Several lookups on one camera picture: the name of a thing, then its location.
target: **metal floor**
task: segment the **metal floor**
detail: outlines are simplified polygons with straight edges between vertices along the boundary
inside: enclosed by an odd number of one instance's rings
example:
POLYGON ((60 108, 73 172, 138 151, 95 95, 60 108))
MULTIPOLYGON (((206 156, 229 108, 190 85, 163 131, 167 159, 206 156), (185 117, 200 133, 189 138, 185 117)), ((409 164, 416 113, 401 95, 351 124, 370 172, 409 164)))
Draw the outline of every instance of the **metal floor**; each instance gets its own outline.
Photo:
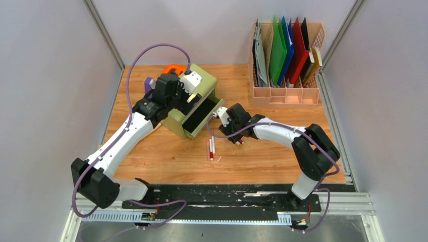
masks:
MULTIPOLYGON (((318 223, 320 216, 311 216, 311 223, 318 223)), ((368 241, 361 216, 329 215, 318 230, 299 234, 288 226, 280 225, 209 225, 165 224, 155 229, 135 229, 118 236, 116 233, 135 227, 123 222, 82 222, 76 242, 214 242, 214 241, 368 241)))

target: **red marker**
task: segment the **red marker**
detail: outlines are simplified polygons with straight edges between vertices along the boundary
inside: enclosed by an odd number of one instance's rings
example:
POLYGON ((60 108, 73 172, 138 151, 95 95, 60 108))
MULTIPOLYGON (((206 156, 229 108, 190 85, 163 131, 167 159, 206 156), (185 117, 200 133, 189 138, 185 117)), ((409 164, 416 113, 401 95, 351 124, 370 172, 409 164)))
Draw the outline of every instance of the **red marker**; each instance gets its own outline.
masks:
POLYGON ((212 154, 212 139, 209 140, 209 159, 214 160, 214 155, 212 154))

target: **blue folder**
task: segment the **blue folder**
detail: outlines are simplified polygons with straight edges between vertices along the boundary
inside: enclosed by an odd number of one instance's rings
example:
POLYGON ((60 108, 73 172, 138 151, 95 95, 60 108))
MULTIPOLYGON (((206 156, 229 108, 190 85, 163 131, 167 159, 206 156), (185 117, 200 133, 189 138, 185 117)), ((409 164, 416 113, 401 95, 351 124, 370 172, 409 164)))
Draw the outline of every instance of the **blue folder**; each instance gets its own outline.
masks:
POLYGON ((282 69, 280 72, 280 76, 277 83, 278 86, 281 86, 281 83, 285 76, 285 72, 287 71, 288 66, 290 65, 291 59, 293 58, 293 55, 294 55, 293 31, 291 31, 292 30, 291 19, 290 19, 290 24, 287 26, 287 22, 285 21, 285 17, 283 16, 281 19, 281 25, 282 25, 282 30, 283 30, 284 39, 285 39, 285 47, 287 48, 287 55, 285 56, 284 65, 282 66, 282 69))

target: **marker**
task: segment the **marker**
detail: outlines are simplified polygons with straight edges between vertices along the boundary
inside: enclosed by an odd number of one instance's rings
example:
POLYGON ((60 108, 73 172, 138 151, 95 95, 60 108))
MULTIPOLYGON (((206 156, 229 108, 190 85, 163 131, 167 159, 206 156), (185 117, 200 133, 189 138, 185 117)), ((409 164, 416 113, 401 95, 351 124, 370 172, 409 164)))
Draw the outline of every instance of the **marker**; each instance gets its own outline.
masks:
POLYGON ((206 141, 206 157, 207 160, 210 161, 210 157, 209 157, 209 141, 206 141))
POLYGON ((216 141, 214 140, 214 135, 211 136, 211 140, 212 140, 212 154, 215 155, 216 154, 216 141))
POLYGON ((214 155, 212 154, 212 139, 209 140, 209 159, 214 160, 214 155))

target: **white wall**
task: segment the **white wall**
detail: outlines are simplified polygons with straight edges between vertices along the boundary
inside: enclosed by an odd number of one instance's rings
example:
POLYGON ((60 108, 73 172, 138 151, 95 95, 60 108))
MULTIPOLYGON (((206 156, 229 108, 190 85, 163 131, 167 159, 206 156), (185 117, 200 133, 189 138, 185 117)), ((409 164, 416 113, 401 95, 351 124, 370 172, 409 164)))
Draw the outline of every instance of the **white wall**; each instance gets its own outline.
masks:
MULTIPOLYGON (((224 64, 248 62, 255 20, 269 22, 272 16, 320 22, 326 29, 324 54, 354 0, 93 0, 125 64, 149 45, 177 44, 187 50, 192 62, 224 64)), ((139 64, 185 63, 170 48, 145 55, 139 64)))
POLYGON ((325 74, 386 241, 426 241, 427 1, 366 1, 325 74))
POLYGON ((120 69, 82 1, 0 2, 1 241, 58 241, 120 69))

